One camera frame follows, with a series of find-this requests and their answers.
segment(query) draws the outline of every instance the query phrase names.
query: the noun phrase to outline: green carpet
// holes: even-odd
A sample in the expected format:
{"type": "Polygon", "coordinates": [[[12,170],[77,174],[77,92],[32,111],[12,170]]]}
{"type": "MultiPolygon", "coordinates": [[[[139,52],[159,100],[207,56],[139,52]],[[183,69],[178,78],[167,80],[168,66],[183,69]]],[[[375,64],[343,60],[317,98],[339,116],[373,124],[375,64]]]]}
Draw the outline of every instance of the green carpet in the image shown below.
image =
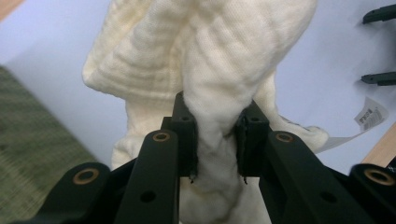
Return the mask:
{"type": "Polygon", "coordinates": [[[63,174],[87,161],[95,159],[0,67],[0,223],[32,217],[63,174]]]}

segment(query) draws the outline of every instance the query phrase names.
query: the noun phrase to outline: white surface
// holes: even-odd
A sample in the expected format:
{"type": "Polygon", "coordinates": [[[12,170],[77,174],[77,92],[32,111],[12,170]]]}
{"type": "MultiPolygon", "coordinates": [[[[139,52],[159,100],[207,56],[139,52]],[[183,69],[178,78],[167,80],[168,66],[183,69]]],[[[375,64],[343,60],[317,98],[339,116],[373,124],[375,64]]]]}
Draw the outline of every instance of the white surface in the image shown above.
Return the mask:
{"type": "MultiPolygon", "coordinates": [[[[0,23],[0,64],[10,69],[100,161],[126,132],[123,101],[85,87],[81,69],[109,1],[26,1],[0,23]]],[[[396,87],[361,83],[362,75],[396,71],[396,20],[361,24],[365,13],[394,1],[319,0],[299,43],[279,65],[280,113],[331,136],[359,132],[353,120],[365,96],[389,119],[340,147],[318,154],[347,173],[396,120],[396,87]]]]}

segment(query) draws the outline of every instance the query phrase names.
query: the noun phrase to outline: wooden surface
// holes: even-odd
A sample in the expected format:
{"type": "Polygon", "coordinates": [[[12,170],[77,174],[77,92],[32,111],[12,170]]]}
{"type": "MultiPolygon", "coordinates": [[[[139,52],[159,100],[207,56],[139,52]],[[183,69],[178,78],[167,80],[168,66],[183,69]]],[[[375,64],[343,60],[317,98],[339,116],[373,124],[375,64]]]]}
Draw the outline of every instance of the wooden surface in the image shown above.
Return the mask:
{"type": "Polygon", "coordinates": [[[0,21],[9,15],[24,0],[0,0],[0,21]]]}
{"type": "Polygon", "coordinates": [[[386,167],[396,157],[396,122],[389,128],[362,163],[386,167]]]}

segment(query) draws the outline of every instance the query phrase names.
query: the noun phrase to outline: textured fabric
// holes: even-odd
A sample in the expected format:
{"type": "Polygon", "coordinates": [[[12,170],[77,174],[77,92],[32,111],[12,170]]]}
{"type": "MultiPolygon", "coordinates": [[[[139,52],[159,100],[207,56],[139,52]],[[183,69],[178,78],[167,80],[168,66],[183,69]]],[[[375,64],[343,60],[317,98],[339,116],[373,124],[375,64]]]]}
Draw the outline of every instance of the textured fabric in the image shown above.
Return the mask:
{"type": "Polygon", "coordinates": [[[32,217],[72,167],[95,161],[0,67],[0,223],[32,217]]]}
{"type": "Polygon", "coordinates": [[[125,99],[128,133],[114,168],[138,155],[144,136],[172,114],[175,95],[198,123],[199,176],[183,179],[183,223],[268,223],[257,179],[237,173],[233,126],[254,99],[273,130],[314,151],[327,140],[278,115],[276,65],[306,29],[316,0],[113,0],[85,64],[85,83],[125,99]]]}

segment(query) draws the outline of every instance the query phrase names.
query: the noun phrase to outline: white cloth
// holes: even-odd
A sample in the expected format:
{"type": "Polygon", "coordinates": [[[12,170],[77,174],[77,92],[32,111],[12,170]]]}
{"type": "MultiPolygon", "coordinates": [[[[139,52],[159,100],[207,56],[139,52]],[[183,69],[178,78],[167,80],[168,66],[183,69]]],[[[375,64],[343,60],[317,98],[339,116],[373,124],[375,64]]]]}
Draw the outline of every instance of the white cloth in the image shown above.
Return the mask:
{"type": "Polygon", "coordinates": [[[276,65],[310,22],[316,0],[113,0],[83,71],[91,88],[125,99],[128,133],[113,168],[138,155],[144,136],[171,116],[175,95],[199,131],[199,176],[181,181],[180,220],[270,223],[257,179],[237,173],[233,126],[254,99],[273,130],[315,151],[327,140],[276,109],[276,65]]]}

